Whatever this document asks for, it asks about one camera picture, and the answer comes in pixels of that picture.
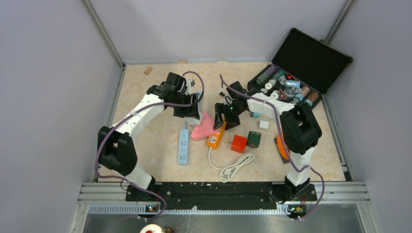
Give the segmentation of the pink triangular power strip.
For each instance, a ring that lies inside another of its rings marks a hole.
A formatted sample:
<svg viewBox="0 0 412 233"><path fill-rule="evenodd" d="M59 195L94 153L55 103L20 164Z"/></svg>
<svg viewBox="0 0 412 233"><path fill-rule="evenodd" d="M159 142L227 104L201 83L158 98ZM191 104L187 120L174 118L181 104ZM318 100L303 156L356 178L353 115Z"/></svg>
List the pink triangular power strip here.
<svg viewBox="0 0 412 233"><path fill-rule="evenodd" d="M202 112L203 117L201 119L200 124L196 125L191 133L191 138L194 141L198 141L209 137L215 133L219 133L220 129L214 130L214 120L209 116L207 112Z"/></svg>

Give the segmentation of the white cube socket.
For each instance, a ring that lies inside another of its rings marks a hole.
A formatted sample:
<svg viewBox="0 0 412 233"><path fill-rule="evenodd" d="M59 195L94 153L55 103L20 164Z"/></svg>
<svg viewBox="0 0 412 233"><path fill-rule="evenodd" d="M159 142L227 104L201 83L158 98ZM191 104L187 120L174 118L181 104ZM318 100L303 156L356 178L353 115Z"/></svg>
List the white cube socket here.
<svg viewBox="0 0 412 233"><path fill-rule="evenodd" d="M186 123L192 127L201 123L201 119L197 119L195 117L185 117L184 120Z"/></svg>

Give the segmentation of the green cube socket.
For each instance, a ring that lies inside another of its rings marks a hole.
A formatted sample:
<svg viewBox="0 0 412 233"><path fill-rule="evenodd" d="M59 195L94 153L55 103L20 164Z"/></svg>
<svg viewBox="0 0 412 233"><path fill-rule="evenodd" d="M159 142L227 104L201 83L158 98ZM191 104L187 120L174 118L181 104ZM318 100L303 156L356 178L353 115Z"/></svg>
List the green cube socket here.
<svg viewBox="0 0 412 233"><path fill-rule="evenodd" d="M246 146L250 148L258 148L261 141L261 133L250 131L247 136Z"/></svg>

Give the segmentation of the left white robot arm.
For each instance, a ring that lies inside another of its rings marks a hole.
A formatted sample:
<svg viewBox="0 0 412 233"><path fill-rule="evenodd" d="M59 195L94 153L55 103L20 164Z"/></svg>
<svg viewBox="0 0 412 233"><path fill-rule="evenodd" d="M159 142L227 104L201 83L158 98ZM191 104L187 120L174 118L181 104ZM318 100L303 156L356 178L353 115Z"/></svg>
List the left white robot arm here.
<svg viewBox="0 0 412 233"><path fill-rule="evenodd" d="M152 119L168 107L173 108L175 117L200 123L202 117L198 104L205 92L194 93L193 87L194 80L170 72L161 84L148 88L138 105L122 120L99 129L95 166L113 170L119 174L117 178L134 184L143 200L153 199L155 178L138 165L134 140Z"/></svg>

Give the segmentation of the orange power strip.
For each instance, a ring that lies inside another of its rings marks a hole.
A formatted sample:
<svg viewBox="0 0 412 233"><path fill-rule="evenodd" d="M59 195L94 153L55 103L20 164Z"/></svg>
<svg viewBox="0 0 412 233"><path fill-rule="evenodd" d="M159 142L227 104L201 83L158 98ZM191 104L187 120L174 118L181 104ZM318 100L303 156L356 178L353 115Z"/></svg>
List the orange power strip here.
<svg viewBox="0 0 412 233"><path fill-rule="evenodd" d="M209 148L212 148L212 149L216 150L219 147L220 142L221 142L222 137L223 137L224 132L225 132L226 125L227 125L227 122L224 121L223 125L219 128L219 131L217 133L213 134L213 135L210 135L207 138L206 145Z"/></svg>

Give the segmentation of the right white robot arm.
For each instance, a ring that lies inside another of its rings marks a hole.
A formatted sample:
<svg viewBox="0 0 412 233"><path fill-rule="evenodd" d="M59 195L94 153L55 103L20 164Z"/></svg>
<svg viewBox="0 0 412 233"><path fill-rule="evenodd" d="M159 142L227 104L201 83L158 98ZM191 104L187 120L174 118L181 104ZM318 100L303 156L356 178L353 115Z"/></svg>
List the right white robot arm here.
<svg viewBox="0 0 412 233"><path fill-rule="evenodd" d="M230 103L218 102L214 105L214 129L224 126L226 130L240 125L240 114L245 111L259 113L276 122L278 137L291 168L285 177L285 194L291 200L298 200L304 195L305 187L310 182L310 161L322 130L305 102L286 103L267 96L262 92L227 86L231 96Z"/></svg>

